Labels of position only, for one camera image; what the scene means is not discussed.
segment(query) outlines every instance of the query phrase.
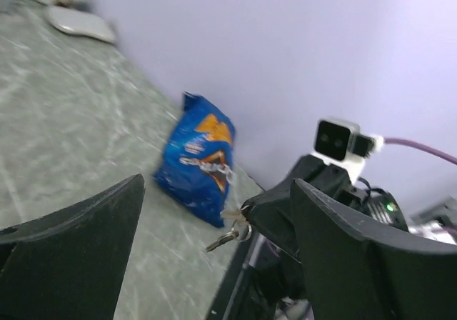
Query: key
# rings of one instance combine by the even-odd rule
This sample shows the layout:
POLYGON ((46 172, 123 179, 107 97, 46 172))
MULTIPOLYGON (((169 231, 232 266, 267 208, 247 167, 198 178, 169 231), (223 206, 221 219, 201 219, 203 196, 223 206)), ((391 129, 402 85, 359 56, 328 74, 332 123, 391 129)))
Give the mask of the key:
POLYGON ((235 229, 232 229, 230 232, 225 233, 224 235, 217 238, 217 240, 214 243, 207 246, 206 252, 214 251, 218 247, 220 247, 224 244, 227 244, 228 242, 230 242, 232 240, 235 240, 236 238, 238 238, 239 235, 240 235, 240 233, 238 231, 236 231, 235 229))
POLYGON ((229 209, 224 209, 221 212, 221 217, 223 219, 235 220, 236 223, 238 224, 238 226, 246 226, 248 224, 248 221, 243 216, 240 209, 237 209, 235 211, 231 211, 229 209))

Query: key ring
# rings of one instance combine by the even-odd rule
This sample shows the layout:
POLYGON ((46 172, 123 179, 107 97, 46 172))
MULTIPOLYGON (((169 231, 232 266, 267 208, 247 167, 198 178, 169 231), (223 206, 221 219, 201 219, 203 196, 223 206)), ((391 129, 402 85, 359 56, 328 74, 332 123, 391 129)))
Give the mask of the key ring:
MULTIPOLYGON (((236 224, 236 223, 238 223, 238 220, 235 220, 235 221, 232 223, 230 232, 236 231, 236 230, 235 230, 235 224, 236 224)), ((251 236, 252 236, 252 226, 251 226, 251 224, 247 224, 247 227, 248 227, 248 233, 247 233, 247 235, 246 235, 244 238, 242 238, 242 239, 240 239, 239 236, 238 236, 238 237, 235 239, 236 241, 239 241, 240 243, 242 243, 243 241, 248 241, 248 240, 251 238, 251 236)))

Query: gray marble surface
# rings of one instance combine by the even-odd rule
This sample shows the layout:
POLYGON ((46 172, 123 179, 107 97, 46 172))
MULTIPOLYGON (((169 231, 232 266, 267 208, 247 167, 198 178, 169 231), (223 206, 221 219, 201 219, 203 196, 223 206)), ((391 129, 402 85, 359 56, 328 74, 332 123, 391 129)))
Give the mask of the gray marble surface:
MULTIPOLYGON (((236 245, 205 254, 224 230, 150 178, 180 111, 114 47, 60 34, 42 13, 0 14, 0 227, 142 173, 146 196, 115 319, 203 319, 236 245)), ((229 207, 260 190, 236 173, 229 207)))

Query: chip bag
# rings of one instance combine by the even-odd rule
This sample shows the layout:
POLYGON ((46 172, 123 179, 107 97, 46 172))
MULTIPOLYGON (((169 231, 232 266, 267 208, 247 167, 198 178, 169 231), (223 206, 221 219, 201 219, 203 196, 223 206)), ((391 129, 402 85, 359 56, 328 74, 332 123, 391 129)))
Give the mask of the chip bag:
POLYGON ((184 115, 171 132, 156 183, 189 211, 221 228, 233 180, 235 128, 202 96, 184 94, 184 115))

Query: bag logo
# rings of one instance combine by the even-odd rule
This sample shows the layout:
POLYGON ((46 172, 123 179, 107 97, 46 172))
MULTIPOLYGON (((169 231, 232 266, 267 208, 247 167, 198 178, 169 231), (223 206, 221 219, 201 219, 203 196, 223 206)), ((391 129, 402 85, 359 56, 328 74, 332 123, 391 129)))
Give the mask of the bag logo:
POLYGON ((225 122, 219 121, 214 114, 207 115, 195 131, 206 133, 208 141, 225 141, 230 145, 233 144, 229 127, 225 122))
POLYGON ((218 150, 203 159, 181 157, 179 162, 184 165, 198 166, 216 182, 222 194, 225 192, 227 184, 231 184, 233 181, 233 172, 226 163, 226 157, 222 150, 218 150))

